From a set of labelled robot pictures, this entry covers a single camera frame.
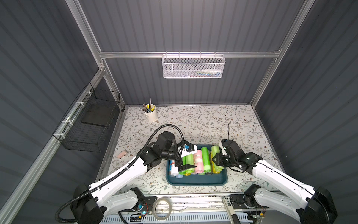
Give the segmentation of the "light green roll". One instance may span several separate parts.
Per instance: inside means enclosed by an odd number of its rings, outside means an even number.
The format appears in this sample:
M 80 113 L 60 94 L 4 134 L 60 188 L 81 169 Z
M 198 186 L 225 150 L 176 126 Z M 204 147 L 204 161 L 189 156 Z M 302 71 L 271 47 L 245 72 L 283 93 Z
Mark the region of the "light green roll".
M 193 165 L 193 166 L 195 165 L 195 163 L 194 163 L 194 154 L 189 154 L 189 155 L 186 156 L 186 164 Z M 186 170 L 186 173 L 188 175 L 192 174 L 194 172 L 195 172 L 195 166 L 194 166 L 194 168 L 189 168 L 189 169 Z

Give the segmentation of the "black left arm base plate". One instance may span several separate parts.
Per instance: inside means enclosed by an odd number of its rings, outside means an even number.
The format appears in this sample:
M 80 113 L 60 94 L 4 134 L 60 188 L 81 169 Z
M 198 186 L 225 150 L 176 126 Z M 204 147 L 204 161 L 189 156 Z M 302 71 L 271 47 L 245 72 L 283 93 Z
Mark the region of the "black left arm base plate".
M 147 213 L 153 210 L 153 204 L 157 201 L 157 197 L 144 196 L 131 209 L 121 210 L 121 212 L 143 212 Z

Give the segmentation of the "bright green roll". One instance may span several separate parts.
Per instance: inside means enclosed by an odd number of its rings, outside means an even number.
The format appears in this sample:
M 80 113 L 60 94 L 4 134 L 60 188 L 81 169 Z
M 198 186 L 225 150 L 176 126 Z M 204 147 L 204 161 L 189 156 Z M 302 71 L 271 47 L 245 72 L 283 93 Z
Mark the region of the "bright green roll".
M 185 175 L 186 173 L 186 157 L 182 157 L 182 164 L 178 167 L 180 175 Z
M 207 147 L 202 147 L 202 159 L 205 173 L 211 173 L 210 153 Z

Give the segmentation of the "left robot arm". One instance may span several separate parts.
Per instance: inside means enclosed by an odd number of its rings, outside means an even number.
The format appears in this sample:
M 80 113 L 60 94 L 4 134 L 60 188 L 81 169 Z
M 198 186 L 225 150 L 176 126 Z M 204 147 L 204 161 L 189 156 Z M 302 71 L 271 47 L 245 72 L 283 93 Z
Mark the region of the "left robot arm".
M 98 224 L 105 216 L 118 211 L 140 210 L 145 197 L 138 188 L 131 188 L 120 195 L 119 199 L 112 200 L 111 197 L 135 178 L 158 166 L 162 160 L 173 160 L 177 168 L 188 170 L 191 166 L 185 165 L 183 158 L 197 151 L 196 145 L 184 139 L 176 143 L 174 134 L 164 131 L 156 142 L 148 140 L 133 159 L 111 175 L 90 185 L 77 186 L 73 199 L 67 204 L 74 219 L 64 219 L 56 213 L 56 220 L 63 223 Z

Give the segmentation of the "white roll with red label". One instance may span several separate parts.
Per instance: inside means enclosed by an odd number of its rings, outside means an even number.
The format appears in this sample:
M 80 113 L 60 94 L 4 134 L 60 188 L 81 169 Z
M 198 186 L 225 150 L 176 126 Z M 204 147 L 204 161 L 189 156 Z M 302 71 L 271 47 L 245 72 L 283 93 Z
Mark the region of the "white roll with red label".
M 175 165 L 172 165 L 170 167 L 170 176 L 177 176 L 177 175 L 179 175 L 178 167 L 176 167 Z

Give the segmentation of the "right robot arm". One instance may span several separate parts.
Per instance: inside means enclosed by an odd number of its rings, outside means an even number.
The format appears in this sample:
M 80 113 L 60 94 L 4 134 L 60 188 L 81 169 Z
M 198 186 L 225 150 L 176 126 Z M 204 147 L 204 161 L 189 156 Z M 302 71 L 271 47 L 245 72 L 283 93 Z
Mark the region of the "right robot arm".
M 268 207 L 301 224 L 332 224 L 337 218 L 332 195 L 327 189 L 304 184 L 276 169 L 255 153 L 240 156 L 217 153 L 212 162 L 217 166 L 235 168 L 236 172 L 247 172 L 280 190 L 281 193 L 277 194 L 264 190 L 260 185 L 251 185 L 242 199 L 248 208 Z

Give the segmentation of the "pink trash bag roll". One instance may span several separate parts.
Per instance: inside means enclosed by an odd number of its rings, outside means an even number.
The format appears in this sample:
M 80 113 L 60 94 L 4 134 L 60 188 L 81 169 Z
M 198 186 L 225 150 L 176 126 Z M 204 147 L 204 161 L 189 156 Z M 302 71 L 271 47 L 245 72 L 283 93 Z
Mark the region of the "pink trash bag roll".
M 195 163 L 195 173 L 204 173 L 202 151 L 198 149 L 197 153 L 194 154 L 194 163 Z

